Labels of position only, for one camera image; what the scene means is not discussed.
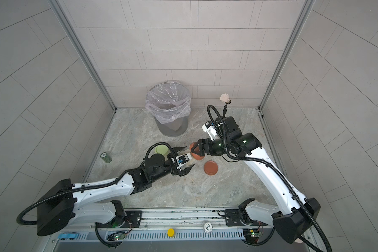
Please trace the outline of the red jar lid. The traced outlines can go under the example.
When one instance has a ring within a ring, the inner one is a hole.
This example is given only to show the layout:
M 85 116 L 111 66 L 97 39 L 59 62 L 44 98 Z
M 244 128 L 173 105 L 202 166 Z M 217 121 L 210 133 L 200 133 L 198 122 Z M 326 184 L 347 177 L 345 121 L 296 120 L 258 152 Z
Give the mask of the red jar lid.
M 200 144 L 198 142 L 193 142 L 190 144 L 190 154 L 192 157 L 198 161 L 204 159 L 204 155 L 201 155 L 201 150 L 200 150 Z
M 215 175 L 217 172 L 218 172 L 218 165 L 216 162 L 214 161 L 207 161 L 205 162 L 204 164 L 204 172 L 207 174 L 207 175 Z

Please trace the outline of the red lidded rice jar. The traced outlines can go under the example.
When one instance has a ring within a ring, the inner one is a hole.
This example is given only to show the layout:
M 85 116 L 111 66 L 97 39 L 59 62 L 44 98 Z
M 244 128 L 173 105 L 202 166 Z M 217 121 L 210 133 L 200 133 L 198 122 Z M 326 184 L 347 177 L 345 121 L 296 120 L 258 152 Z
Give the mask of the red lidded rice jar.
M 191 151 L 191 149 L 196 146 L 195 148 L 195 153 L 193 153 Z M 188 168 L 190 167 L 191 165 L 194 165 L 196 164 L 197 161 L 200 161 L 200 160 L 203 160 L 205 158 L 205 156 L 201 156 L 201 155 L 198 155 L 198 153 L 200 153 L 200 150 L 199 150 L 199 146 L 197 145 L 196 142 L 193 142 L 192 144 L 190 144 L 189 147 L 187 147 L 185 150 L 184 150 L 184 154 L 186 154 L 186 156 L 188 157 L 188 161 L 184 164 L 184 168 Z

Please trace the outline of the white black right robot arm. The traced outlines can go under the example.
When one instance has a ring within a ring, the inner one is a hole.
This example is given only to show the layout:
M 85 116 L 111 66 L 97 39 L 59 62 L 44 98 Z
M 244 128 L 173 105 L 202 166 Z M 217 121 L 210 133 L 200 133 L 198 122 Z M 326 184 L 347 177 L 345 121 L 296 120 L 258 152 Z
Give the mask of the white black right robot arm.
M 243 134 L 233 117 L 208 121 L 202 129 L 209 138 L 200 139 L 194 145 L 199 149 L 197 155 L 227 155 L 233 161 L 245 162 L 276 202 L 276 206 L 269 207 L 261 206 L 253 199 L 245 202 L 239 209 L 246 221 L 259 220 L 273 226 L 284 241 L 291 244 L 300 239 L 317 250 L 303 237 L 305 231 L 314 227 L 323 243 L 328 245 L 328 239 L 317 222 L 321 209 L 319 202 L 315 198 L 306 198 L 287 180 L 252 133 Z

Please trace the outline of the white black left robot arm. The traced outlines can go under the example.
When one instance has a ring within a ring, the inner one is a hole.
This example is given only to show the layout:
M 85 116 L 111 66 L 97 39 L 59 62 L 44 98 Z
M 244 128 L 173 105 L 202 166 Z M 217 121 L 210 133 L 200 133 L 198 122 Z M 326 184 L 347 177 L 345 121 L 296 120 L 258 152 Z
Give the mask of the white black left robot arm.
M 148 154 L 138 168 L 115 179 L 75 184 L 61 180 L 38 200 L 37 235 L 48 236 L 78 223 L 117 227 L 127 216 L 119 196 L 148 190 L 167 175 L 185 176 L 195 165 L 192 161 L 189 148 L 174 147 L 166 156 Z

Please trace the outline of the green lidded rice jar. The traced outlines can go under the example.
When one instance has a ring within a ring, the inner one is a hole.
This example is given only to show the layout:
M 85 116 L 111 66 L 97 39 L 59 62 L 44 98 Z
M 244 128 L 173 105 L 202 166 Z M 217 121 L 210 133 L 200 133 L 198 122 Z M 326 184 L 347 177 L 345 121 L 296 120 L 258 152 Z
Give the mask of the green lidded rice jar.
M 167 156 L 170 153 L 170 150 L 166 145 L 161 144 L 154 148 L 154 153 Z

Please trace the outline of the black microphone stand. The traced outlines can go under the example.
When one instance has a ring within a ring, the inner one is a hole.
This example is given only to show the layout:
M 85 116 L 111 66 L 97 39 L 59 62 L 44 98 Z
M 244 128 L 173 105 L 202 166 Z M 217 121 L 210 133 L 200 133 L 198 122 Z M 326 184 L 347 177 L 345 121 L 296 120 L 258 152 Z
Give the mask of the black microphone stand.
M 226 117 L 226 114 L 227 114 L 227 108 L 228 108 L 228 105 L 230 105 L 230 104 L 231 104 L 230 102 L 225 103 L 224 108 L 223 108 L 223 115 L 222 115 L 222 118 L 225 118 L 225 117 Z

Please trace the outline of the metal mesh waste bin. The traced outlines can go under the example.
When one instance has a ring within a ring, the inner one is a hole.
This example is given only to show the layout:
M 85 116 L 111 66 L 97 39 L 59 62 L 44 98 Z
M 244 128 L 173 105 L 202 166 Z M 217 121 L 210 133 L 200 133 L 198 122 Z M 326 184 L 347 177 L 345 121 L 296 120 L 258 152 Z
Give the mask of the metal mesh waste bin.
M 179 136 L 183 134 L 188 127 L 188 117 L 180 118 L 164 125 L 159 123 L 157 120 L 156 123 L 161 133 L 165 136 Z

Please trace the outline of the small green can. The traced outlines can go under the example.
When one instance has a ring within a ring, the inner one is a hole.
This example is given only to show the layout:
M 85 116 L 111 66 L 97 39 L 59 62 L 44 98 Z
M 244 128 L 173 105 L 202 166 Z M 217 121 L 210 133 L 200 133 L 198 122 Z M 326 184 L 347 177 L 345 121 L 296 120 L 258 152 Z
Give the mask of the small green can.
M 103 152 L 101 155 L 100 155 L 100 158 L 105 162 L 105 163 L 111 163 L 112 162 L 112 157 L 106 153 L 106 152 Z

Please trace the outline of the left circuit board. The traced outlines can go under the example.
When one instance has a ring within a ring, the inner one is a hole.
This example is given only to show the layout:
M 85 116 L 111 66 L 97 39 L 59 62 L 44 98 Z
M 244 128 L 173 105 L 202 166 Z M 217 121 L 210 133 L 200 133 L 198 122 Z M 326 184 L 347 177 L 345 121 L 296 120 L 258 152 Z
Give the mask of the left circuit board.
M 115 233 L 110 233 L 108 236 L 107 236 L 107 241 L 117 241 L 117 242 L 120 242 L 120 241 L 123 241 L 127 235 L 129 233 L 128 232 L 125 232 L 125 231 L 120 231 L 120 232 L 115 232 Z

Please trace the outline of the circuit board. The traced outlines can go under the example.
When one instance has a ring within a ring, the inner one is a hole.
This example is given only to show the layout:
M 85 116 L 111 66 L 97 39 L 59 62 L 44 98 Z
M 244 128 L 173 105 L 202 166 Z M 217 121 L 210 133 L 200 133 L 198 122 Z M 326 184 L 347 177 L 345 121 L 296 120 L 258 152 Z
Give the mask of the circuit board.
M 120 232 L 115 232 L 115 233 L 110 233 L 108 236 L 107 236 L 107 241 L 117 241 L 117 242 L 120 242 L 120 241 L 123 241 L 127 235 L 129 233 L 128 232 L 125 232 L 125 231 L 120 231 Z
M 263 234 L 264 232 L 260 230 L 244 229 L 243 230 L 244 240 L 242 240 L 242 242 L 251 246 L 261 246 L 262 244 L 265 243 L 264 241 L 261 240 Z

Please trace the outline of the aluminium corner profile right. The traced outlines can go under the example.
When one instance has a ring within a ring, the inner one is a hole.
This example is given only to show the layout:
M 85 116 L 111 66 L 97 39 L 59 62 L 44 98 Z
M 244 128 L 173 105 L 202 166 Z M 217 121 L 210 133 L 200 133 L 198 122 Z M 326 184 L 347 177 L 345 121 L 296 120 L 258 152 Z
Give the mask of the aluminium corner profile right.
M 314 5 L 315 1 L 314 0 L 306 0 L 305 3 L 303 4 L 302 6 L 302 9 L 301 9 L 301 12 L 299 14 L 299 17 L 296 21 L 296 24 L 294 26 L 294 29 L 288 39 L 288 42 L 286 44 L 286 47 L 283 51 L 283 54 L 280 58 L 280 61 L 274 71 L 274 74 L 272 76 L 272 79 L 269 83 L 269 86 L 266 90 L 266 93 L 262 99 L 262 102 L 260 104 L 260 106 L 258 107 L 259 111 L 263 111 L 264 108 L 266 107 L 267 105 L 267 102 L 274 90 L 274 87 L 276 85 L 276 83 L 278 82 L 278 79 L 280 77 L 280 74 L 286 64 L 286 61 L 288 60 L 290 54 L 291 54 L 291 51 L 293 50 L 294 48 L 294 45 L 302 31 L 302 28 L 308 18 L 308 15 L 310 14 L 311 10 L 312 10 L 312 7 Z

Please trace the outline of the aluminium corner profile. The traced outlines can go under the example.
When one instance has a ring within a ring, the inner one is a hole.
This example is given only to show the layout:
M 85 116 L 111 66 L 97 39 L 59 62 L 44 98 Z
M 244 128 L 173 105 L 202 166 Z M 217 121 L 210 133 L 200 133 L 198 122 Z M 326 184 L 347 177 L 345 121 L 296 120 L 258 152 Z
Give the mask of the aluminium corner profile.
M 83 64 L 85 65 L 91 77 L 93 78 L 94 82 L 96 83 L 100 91 L 105 96 L 106 100 L 108 101 L 113 111 L 116 112 L 117 111 L 116 106 L 114 105 L 108 91 L 106 90 L 104 86 L 104 83 L 102 82 L 97 71 L 95 70 L 94 65 L 92 61 L 90 60 L 87 52 L 85 51 L 85 49 L 83 48 L 83 45 L 78 39 L 78 36 L 76 32 L 74 31 L 70 21 L 67 19 L 65 12 L 63 11 L 61 5 L 59 4 L 59 1 L 48 0 L 48 3 L 51 9 L 53 10 L 55 16 L 57 17 L 58 21 L 60 22 L 61 26 L 63 27 L 66 35 L 69 37 L 71 44 L 73 45 L 78 55 L 80 56 Z
M 303 4 L 302 6 L 302 9 L 301 9 L 301 12 L 299 14 L 299 17 L 296 21 L 296 24 L 294 26 L 294 29 L 288 39 L 288 42 L 286 44 L 286 47 L 283 51 L 283 54 L 280 58 L 280 61 L 274 71 L 274 74 L 272 76 L 272 79 L 269 83 L 269 86 L 266 90 L 266 93 L 262 99 L 262 102 L 260 104 L 260 106 L 258 107 L 259 111 L 263 111 L 264 108 L 266 107 L 267 105 L 267 102 L 274 90 L 274 87 L 276 85 L 276 83 L 278 82 L 278 79 L 280 77 L 280 74 L 286 64 L 286 61 L 288 60 L 290 54 L 291 54 L 291 51 L 293 50 L 294 48 L 294 45 L 302 31 L 302 28 L 308 18 L 308 15 L 310 14 L 311 10 L 312 10 L 312 7 L 314 5 L 315 1 L 314 0 L 306 0 L 305 3 Z

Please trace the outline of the aluminium corner profile left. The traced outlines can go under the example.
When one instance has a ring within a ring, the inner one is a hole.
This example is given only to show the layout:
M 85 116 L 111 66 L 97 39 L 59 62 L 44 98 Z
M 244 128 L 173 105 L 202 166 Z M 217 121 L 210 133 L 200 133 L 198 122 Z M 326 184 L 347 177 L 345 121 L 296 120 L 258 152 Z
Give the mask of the aluminium corner profile left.
M 116 106 L 114 105 L 108 91 L 106 90 L 104 86 L 104 83 L 102 82 L 97 71 L 95 70 L 94 65 L 92 61 L 90 60 L 87 52 L 85 51 L 85 49 L 83 48 L 83 45 L 78 39 L 78 36 L 76 32 L 74 31 L 70 21 L 67 19 L 65 12 L 63 11 L 61 5 L 59 4 L 59 1 L 48 0 L 48 3 L 51 9 L 53 10 L 55 16 L 57 17 L 58 21 L 60 22 L 61 26 L 63 27 L 66 35 L 69 37 L 71 44 L 73 45 L 78 55 L 80 56 L 83 64 L 85 65 L 91 77 L 93 78 L 94 82 L 96 83 L 100 91 L 105 96 L 106 100 L 108 101 L 113 111 L 116 112 L 117 111 Z

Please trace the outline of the aluminium rail frame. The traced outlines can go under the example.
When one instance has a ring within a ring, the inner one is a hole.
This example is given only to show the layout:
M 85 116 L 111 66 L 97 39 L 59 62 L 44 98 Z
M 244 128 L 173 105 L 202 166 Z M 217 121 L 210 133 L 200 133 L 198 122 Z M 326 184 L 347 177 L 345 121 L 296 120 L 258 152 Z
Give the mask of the aluminium rail frame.
M 263 226 L 226 226 L 225 218 L 218 215 L 218 211 L 226 209 L 239 209 L 239 207 L 195 207 L 195 208 L 167 208 L 167 209 L 124 209 L 125 211 L 142 211 L 142 218 L 138 228 L 104 228 L 105 233 L 101 235 L 101 242 L 106 246 L 114 243 L 136 240 L 167 240 L 167 231 L 170 228 L 175 230 L 173 239 L 176 240 L 216 240 L 216 239 L 242 239 L 243 230 L 260 230 Z M 210 222 L 213 225 L 211 233 L 204 232 L 203 225 Z M 61 231 L 48 236 L 41 236 L 42 242 L 36 247 L 38 252 L 52 251 L 60 241 L 71 242 L 87 239 L 89 235 L 89 225 L 93 226 L 93 232 L 98 233 L 97 223 L 78 223 L 69 225 Z M 273 226 L 264 226 L 276 232 Z M 107 236 L 110 233 L 125 231 L 129 234 L 121 242 L 108 242 Z

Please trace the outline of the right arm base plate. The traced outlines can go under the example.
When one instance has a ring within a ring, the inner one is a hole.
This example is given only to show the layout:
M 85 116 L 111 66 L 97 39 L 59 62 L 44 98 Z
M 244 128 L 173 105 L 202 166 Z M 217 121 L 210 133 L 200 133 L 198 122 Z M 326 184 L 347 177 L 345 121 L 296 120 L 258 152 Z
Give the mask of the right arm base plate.
M 220 217 L 225 218 L 226 226 L 267 226 L 267 224 L 260 221 L 253 221 L 247 215 L 245 210 L 241 209 L 226 209 L 218 211 Z

